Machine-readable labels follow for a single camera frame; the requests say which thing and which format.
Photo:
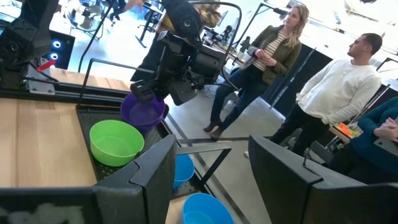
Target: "black tray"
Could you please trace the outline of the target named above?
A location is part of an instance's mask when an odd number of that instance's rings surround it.
[[[94,124],[108,120],[115,119],[122,121],[122,117],[120,116],[119,108],[110,108],[110,107],[101,107],[101,106],[76,106],[76,112],[78,115],[78,119],[80,122],[81,130],[83,132],[83,137],[86,142],[88,154],[90,155],[91,163],[94,168],[95,176],[97,181],[100,181],[107,176],[113,174],[118,171],[122,167],[109,167],[103,165],[98,162],[92,155],[90,150],[90,129],[94,126]],[[158,143],[164,137],[172,134],[169,127],[166,125],[164,121],[162,121],[158,126],[156,126],[151,132],[144,134],[144,148],[137,155],[140,156],[142,153],[146,152],[152,145]],[[186,194],[192,194],[193,192],[204,192],[208,193],[205,186],[200,183],[201,175],[195,171],[195,175],[186,183],[182,184],[178,189],[175,189],[173,192],[173,196],[180,197]]]

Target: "short dark hair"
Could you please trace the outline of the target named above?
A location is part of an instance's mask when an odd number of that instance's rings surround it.
[[[381,45],[383,44],[383,39],[379,34],[368,33],[362,34],[362,36],[365,36],[365,41],[372,46],[372,55],[380,50]]]

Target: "white sweater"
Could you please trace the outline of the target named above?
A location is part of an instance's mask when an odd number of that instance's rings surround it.
[[[335,124],[356,116],[380,86],[371,65],[333,60],[304,85],[296,101],[306,114]]]

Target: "man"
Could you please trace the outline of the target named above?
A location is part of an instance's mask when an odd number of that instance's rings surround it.
[[[363,34],[356,39],[348,51],[353,59],[333,60],[313,76],[297,94],[297,104],[270,140],[280,144],[302,128],[292,150],[303,156],[306,148],[327,132],[329,124],[357,115],[381,86],[381,79],[369,65],[381,45],[377,34]]]
[[[139,5],[140,7],[142,7],[143,0],[130,0],[126,5],[126,10],[131,9],[135,5]],[[204,26],[213,28],[217,25],[218,21],[221,19],[220,13],[217,12],[219,6],[220,5],[218,4],[197,4],[194,5],[194,8],[199,13],[202,24]],[[160,60],[162,58],[162,53],[164,48],[164,46],[157,41],[157,38],[159,34],[165,30],[169,30],[173,34],[175,33],[175,29],[173,27],[173,24],[169,16],[167,15],[167,12],[160,19],[160,22],[158,23],[156,28],[156,35],[154,37],[152,45],[148,51],[148,54],[143,59],[141,65],[138,66],[139,68],[144,68],[152,71],[157,70],[157,67],[159,66]],[[137,82],[139,80],[144,80],[147,82],[154,78],[155,76],[151,75],[150,73],[135,71],[133,77],[131,78],[131,81]]]

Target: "concrete floor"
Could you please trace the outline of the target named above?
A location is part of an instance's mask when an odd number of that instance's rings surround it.
[[[118,21],[114,27],[110,23],[105,24],[104,37],[101,40],[94,41],[91,49],[88,51],[82,66],[82,72],[85,72],[90,58],[100,58],[112,62],[122,63],[131,66],[138,66],[147,50],[143,48],[135,38],[140,35],[142,29],[138,29],[142,21],[136,21],[128,13],[121,15],[121,21]],[[69,34],[69,23],[60,17],[56,17],[52,22],[52,29]],[[69,64],[69,70],[77,71],[80,57],[90,40],[90,36],[78,30],[73,30],[72,35],[76,37],[72,57]],[[147,33],[145,42],[151,43],[154,34]],[[95,65],[91,72],[92,75],[114,78],[128,81],[133,74],[132,70],[116,68],[109,65]],[[198,94],[196,98],[181,106],[175,106],[172,99],[166,99],[170,105],[170,114],[183,131],[186,138],[189,139],[209,139],[208,133],[202,129],[208,124],[210,118],[211,106],[215,88],[210,88],[203,93]],[[232,104],[226,105],[222,112],[224,118],[232,109]],[[167,118],[169,126],[179,139],[184,136],[178,133],[177,128]],[[260,99],[253,102],[222,135],[223,138],[248,137],[250,134],[261,136],[270,136],[280,126],[282,121],[268,108]],[[255,183],[249,160],[243,156],[247,150],[247,141],[228,142],[233,148],[219,169],[215,172],[223,188],[229,193],[233,202],[243,212],[247,220],[242,220],[239,215],[233,212],[232,206],[223,196],[222,192],[215,192],[217,197],[229,208],[236,223],[271,223],[267,210],[262,202],[260,193]],[[219,152],[203,153],[201,157],[207,166],[217,158]]]

